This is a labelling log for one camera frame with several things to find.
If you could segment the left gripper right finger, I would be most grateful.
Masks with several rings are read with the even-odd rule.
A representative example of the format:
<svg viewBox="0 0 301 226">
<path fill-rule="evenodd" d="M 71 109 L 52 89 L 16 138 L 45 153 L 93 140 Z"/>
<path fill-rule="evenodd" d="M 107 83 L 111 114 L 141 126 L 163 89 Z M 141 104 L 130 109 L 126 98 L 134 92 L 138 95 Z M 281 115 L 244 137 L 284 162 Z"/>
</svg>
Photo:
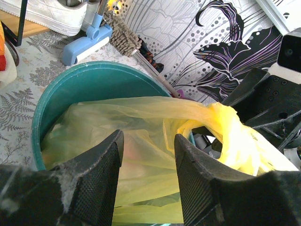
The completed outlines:
<svg viewBox="0 0 301 226">
<path fill-rule="evenodd" d="M 180 134 L 174 152 L 186 226 L 300 225 L 299 171 L 254 177 L 222 164 Z"/>
</svg>

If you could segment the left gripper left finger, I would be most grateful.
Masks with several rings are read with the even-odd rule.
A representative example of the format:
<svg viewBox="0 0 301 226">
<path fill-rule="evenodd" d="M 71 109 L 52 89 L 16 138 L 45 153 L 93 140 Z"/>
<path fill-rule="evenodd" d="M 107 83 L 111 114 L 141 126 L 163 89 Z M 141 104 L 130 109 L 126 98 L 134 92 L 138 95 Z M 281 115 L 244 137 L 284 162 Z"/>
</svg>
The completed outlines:
<svg viewBox="0 0 301 226">
<path fill-rule="evenodd" d="M 109 226 L 112 223 L 124 134 L 51 170 L 0 167 L 3 226 Z"/>
</svg>

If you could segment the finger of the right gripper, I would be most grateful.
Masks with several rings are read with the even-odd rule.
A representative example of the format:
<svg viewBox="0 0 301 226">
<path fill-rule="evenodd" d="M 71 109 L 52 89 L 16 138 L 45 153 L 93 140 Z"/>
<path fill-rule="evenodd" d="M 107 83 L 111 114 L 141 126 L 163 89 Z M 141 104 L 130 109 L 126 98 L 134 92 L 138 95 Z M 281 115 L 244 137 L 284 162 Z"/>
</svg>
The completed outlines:
<svg viewBox="0 0 301 226">
<path fill-rule="evenodd" d="M 234 107 L 250 97 L 259 85 L 270 76 L 270 73 L 260 68 L 253 68 L 241 83 L 222 101 L 223 105 Z"/>
</svg>

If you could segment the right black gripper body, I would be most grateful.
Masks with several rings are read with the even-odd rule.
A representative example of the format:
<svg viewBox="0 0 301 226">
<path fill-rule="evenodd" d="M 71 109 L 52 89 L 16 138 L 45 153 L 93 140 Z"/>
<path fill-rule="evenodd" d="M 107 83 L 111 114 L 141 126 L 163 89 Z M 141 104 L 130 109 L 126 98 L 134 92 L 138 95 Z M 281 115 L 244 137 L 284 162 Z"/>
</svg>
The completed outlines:
<svg viewBox="0 0 301 226">
<path fill-rule="evenodd" d="M 278 150 L 301 145 L 300 84 L 271 75 L 255 87 L 244 106 L 244 124 Z"/>
</svg>

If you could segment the yellow plastic trash bag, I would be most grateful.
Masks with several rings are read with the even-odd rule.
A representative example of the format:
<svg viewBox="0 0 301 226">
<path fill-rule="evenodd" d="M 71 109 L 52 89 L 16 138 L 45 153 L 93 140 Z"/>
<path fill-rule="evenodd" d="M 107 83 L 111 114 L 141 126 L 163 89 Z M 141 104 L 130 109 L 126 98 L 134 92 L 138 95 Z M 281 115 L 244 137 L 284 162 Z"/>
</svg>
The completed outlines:
<svg viewBox="0 0 301 226">
<path fill-rule="evenodd" d="M 46 169 L 124 133 L 112 223 L 115 226 L 183 221 L 174 137 L 205 126 L 222 143 L 218 161 L 252 176 L 296 167 L 229 106 L 171 97 L 134 97 L 72 104 L 41 143 Z"/>
</svg>

